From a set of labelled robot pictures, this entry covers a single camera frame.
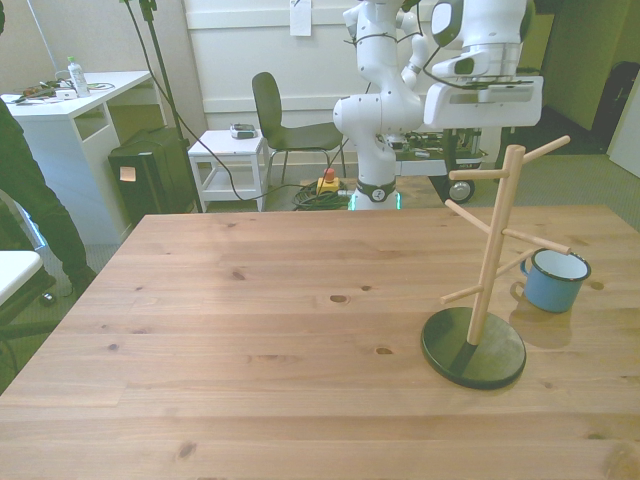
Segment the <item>black bin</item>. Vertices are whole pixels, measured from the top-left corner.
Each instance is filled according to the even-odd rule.
[[[195,200],[175,128],[140,130],[109,155],[133,225],[148,214],[186,213]]]

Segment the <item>person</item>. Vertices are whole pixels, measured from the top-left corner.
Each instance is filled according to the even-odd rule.
[[[4,26],[4,5],[0,0],[0,35]],[[0,101],[0,190],[29,213],[53,254],[62,262],[62,270],[69,277],[75,294],[82,295],[96,273],[87,265],[84,244],[69,212],[47,186],[22,128],[3,101]],[[31,245],[24,232],[21,236],[18,230],[21,231],[20,228],[12,228],[20,248],[27,245],[25,238]],[[55,279],[46,275],[51,284]]]

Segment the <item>wheel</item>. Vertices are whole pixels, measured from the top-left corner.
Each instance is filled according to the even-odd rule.
[[[475,191],[476,184],[473,183],[473,180],[461,180],[449,188],[449,197],[458,204],[467,203]]]

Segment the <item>blue enamel mug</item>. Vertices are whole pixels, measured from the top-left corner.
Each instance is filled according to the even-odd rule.
[[[543,248],[531,257],[527,272],[526,260],[520,270],[527,277],[524,295],[536,307],[553,313],[566,312],[578,296],[582,282],[591,275],[591,267],[575,253],[563,255]]]

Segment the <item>black pants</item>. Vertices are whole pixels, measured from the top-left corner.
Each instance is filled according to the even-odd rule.
[[[87,254],[78,230],[67,209],[46,185],[24,136],[15,133],[0,132],[0,190],[29,213],[53,254],[62,262],[67,276],[71,279],[78,277],[88,268]],[[12,232],[20,236],[15,228]],[[22,232],[22,237],[14,241],[24,248],[25,238]]]

